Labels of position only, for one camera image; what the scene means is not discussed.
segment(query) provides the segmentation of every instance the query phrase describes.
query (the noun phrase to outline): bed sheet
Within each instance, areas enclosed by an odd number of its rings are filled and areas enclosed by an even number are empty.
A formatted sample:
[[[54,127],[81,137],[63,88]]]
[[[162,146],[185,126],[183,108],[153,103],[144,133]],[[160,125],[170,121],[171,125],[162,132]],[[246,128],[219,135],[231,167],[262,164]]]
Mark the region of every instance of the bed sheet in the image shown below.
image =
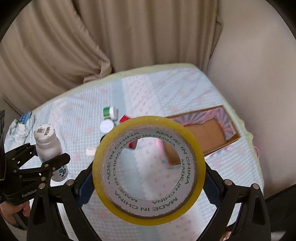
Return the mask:
[[[5,151],[27,142],[35,144],[33,133],[37,127],[52,124],[63,151],[71,156],[67,179],[75,179],[92,162],[92,157],[86,156],[86,148],[99,145],[102,109],[109,105],[119,109],[119,116],[127,114],[133,118],[144,115],[170,116],[223,105],[241,138],[206,161],[222,178],[229,178],[237,185],[258,183],[263,190],[252,135],[206,75],[189,64],[125,71],[71,90],[34,110],[26,124],[15,120],[5,139]],[[155,139],[151,138],[141,139],[136,150],[124,150],[118,161],[121,185],[138,198],[152,199],[168,193],[180,173],[179,166],[168,165],[154,142]],[[34,157],[23,168],[38,166],[40,161]],[[63,206],[59,205],[59,209],[69,237],[77,240]],[[239,205],[230,223],[235,221],[238,209]],[[211,219],[215,206],[202,192],[193,207],[178,219],[158,226],[138,226],[114,216],[94,192],[89,203],[83,206],[83,211],[102,240],[174,241],[196,240]]]

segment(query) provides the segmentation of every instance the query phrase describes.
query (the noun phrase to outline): open cardboard box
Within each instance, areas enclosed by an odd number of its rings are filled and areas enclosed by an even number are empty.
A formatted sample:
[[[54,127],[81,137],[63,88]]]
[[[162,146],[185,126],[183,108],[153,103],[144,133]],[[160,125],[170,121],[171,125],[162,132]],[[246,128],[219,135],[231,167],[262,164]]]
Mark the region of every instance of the open cardboard box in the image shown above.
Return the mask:
[[[196,110],[178,115],[168,116],[185,128],[196,138],[204,156],[237,141],[240,135],[223,106]],[[175,149],[164,142],[165,152],[171,165],[180,164]]]

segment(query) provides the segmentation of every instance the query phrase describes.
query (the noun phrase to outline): white bottle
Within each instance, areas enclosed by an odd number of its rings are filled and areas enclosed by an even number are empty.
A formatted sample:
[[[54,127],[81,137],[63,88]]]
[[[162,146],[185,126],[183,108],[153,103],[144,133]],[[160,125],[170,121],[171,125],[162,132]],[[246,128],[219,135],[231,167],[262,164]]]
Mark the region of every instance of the white bottle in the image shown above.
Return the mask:
[[[41,125],[34,131],[36,141],[36,152],[41,162],[48,161],[56,156],[63,154],[59,138],[57,138],[55,129],[50,124]],[[52,173],[52,180],[61,182],[68,176],[67,165]]]

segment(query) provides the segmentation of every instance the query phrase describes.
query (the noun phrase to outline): yellow packing tape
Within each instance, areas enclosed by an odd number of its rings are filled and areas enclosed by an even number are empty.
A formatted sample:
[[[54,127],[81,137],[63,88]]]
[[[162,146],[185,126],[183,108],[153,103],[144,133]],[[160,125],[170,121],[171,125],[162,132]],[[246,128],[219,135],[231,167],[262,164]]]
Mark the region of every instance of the yellow packing tape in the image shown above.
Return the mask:
[[[169,142],[181,160],[177,185],[156,200],[131,196],[120,185],[116,173],[121,151],[143,137]],[[205,160],[196,139],[182,125],[163,117],[143,116],[121,123],[104,137],[96,151],[92,173],[100,200],[113,214],[138,225],[159,225],[182,216],[196,202],[205,181]]]

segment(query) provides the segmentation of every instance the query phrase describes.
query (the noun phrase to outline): curtain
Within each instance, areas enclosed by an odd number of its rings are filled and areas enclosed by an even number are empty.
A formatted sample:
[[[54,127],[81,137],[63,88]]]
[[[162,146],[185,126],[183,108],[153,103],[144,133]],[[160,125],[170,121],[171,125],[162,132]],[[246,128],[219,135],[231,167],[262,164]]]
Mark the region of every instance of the curtain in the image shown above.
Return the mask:
[[[0,43],[0,97],[25,113],[83,83],[105,77],[110,60],[71,0],[33,0]]]
[[[218,0],[73,0],[115,72],[192,63],[206,71],[221,30]]]

